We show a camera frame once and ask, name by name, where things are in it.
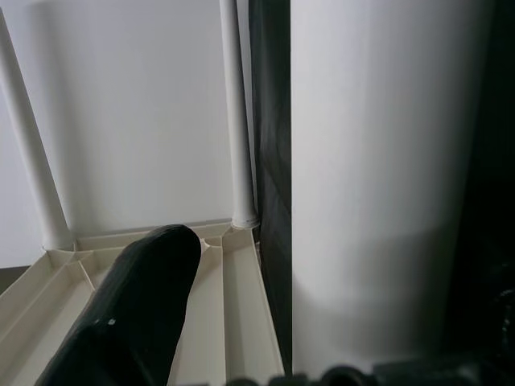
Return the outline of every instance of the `plastic groove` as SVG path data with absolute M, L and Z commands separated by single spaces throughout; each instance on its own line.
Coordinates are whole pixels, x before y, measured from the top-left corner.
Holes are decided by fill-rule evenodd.
M 193 230 L 204 236 L 203 254 L 168 384 L 224 384 L 236 375 L 266 382 L 282 374 L 252 232 L 229 223 Z M 0 296 L 2 386 L 35 382 L 125 247 L 120 240 L 142 234 L 85 243 L 110 248 L 49 251 Z

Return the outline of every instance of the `white pole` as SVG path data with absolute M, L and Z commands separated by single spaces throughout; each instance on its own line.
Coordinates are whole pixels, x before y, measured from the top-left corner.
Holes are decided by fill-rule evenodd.
M 296 372 L 439 349 L 491 3 L 291 2 Z
M 45 249 L 70 248 L 73 245 L 72 234 L 64 219 L 56 185 L 2 10 L 0 10 L 0 84 L 34 196 L 43 233 L 43 247 Z
M 220 18 L 233 172 L 233 225 L 237 228 L 252 228 L 258 225 L 258 217 L 253 201 L 249 131 L 245 110 L 236 0 L 220 0 Z

